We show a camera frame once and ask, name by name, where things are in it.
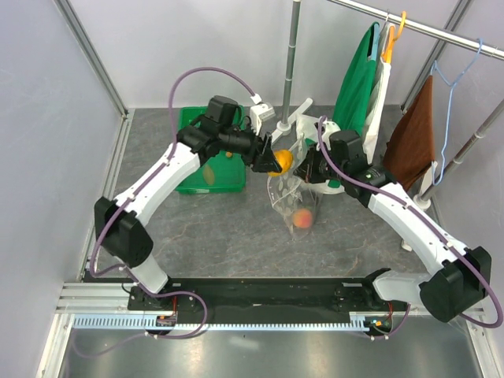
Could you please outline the orange yellow fruit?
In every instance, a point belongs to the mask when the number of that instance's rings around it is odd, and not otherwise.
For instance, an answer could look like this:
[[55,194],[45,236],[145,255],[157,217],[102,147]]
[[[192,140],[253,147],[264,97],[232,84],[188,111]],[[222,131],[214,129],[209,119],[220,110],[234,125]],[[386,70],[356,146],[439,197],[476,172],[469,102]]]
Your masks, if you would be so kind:
[[289,150],[276,150],[274,156],[276,161],[280,164],[281,170],[280,172],[269,172],[268,175],[272,177],[282,176],[291,168],[294,161],[293,154]]

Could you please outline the clear dotted zip bag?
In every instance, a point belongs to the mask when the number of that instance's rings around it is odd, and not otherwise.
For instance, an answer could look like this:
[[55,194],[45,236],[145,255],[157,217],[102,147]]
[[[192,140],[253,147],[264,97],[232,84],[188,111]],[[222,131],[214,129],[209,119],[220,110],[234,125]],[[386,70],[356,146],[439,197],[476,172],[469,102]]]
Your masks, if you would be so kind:
[[[306,142],[298,139],[289,149],[294,158],[290,170],[282,176],[270,176],[266,184],[271,206],[283,218],[293,240],[300,240],[310,233],[322,199],[322,194],[310,189],[307,183],[294,175],[294,170],[306,157],[307,150]],[[296,228],[292,224],[293,212],[303,208],[313,213],[313,224],[307,229]]]

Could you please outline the red peach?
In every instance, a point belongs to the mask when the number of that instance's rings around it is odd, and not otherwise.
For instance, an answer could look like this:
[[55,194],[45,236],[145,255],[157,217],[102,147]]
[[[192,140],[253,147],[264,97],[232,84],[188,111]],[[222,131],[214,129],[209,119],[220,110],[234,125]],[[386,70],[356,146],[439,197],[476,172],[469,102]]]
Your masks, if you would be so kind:
[[292,224],[296,228],[307,229],[313,224],[313,213],[306,208],[297,209],[292,214]]

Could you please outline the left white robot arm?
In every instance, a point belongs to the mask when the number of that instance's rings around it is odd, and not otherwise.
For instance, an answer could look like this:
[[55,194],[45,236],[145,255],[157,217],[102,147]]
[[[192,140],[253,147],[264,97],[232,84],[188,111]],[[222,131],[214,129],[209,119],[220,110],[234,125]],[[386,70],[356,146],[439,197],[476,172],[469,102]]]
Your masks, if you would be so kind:
[[154,242],[146,231],[160,204],[191,174],[221,152],[237,154],[254,172],[283,174],[290,165],[272,149],[272,135],[260,134],[263,121],[274,116],[268,103],[250,108],[243,127],[234,119],[240,105],[216,95],[206,111],[176,133],[160,159],[126,191],[113,200],[100,198],[94,205],[96,248],[114,256],[146,291],[155,309],[172,303],[168,275],[152,255]]

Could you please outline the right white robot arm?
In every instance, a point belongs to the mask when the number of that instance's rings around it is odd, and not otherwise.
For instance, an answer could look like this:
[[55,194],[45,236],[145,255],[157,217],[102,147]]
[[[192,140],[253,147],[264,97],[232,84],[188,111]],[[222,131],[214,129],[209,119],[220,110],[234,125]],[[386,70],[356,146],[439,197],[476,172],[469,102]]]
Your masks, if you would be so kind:
[[370,165],[357,132],[319,128],[317,143],[309,146],[294,174],[310,184],[338,180],[347,195],[385,221],[423,263],[424,274],[378,272],[361,289],[366,308],[380,309],[388,301],[420,304],[447,323],[490,298],[497,319],[487,326],[502,323],[502,307],[490,285],[491,255],[451,236],[413,202],[388,170]]

